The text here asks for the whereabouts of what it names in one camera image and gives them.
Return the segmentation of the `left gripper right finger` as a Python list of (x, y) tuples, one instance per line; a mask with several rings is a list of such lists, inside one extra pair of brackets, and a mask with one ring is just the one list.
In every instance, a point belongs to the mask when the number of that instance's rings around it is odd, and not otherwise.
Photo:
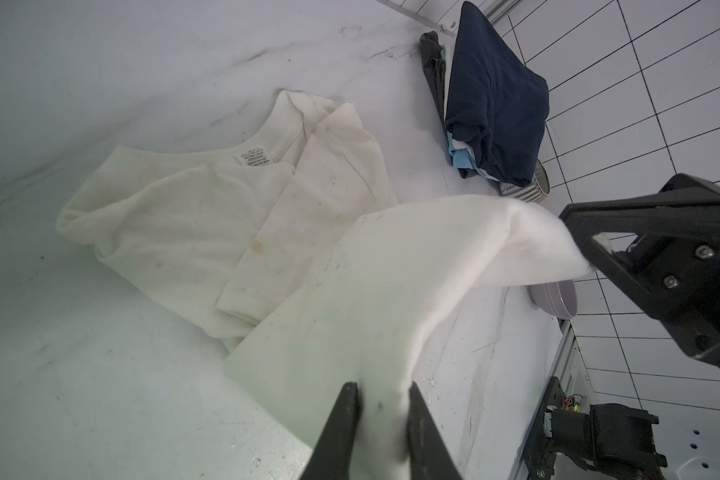
[(461, 480), (418, 385), (409, 388), (406, 442), (411, 480)]

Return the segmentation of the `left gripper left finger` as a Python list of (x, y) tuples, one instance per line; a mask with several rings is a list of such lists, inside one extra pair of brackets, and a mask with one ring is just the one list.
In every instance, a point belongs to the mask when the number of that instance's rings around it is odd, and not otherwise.
[(362, 404), (355, 382), (345, 383), (336, 398), (300, 480), (347, 480)]

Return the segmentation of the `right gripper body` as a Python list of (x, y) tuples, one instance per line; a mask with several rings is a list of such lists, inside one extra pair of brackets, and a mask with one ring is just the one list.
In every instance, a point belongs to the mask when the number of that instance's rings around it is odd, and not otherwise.
[(686, 356), (720, 369), (720, 186), (676, 174), (656, 194), (570, 204), (560, 218)]

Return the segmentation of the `white t shirt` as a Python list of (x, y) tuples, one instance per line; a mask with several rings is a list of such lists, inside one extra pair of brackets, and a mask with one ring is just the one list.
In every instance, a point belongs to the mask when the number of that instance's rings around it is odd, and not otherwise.
[(409, 477), (413, 370), (470, 290), (591, 269), (540, 206), (484, 195), (398, 203), (354, 105), (292, 91), (236, 147), (116, 148), (57, 229), (209, 336), (237, 339), (227, 374), (305, 444), (355, 383), (355, 479)]

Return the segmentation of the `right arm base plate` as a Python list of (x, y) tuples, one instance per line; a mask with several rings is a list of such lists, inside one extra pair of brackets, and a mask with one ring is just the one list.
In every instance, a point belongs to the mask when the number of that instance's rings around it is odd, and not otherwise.
[(534, 414), (522, 452), (529, 479), (551, 479), (557, 452), (552, 440), (552, 413), (561, 409), (566, 399), (557, 377), (551, 377)]

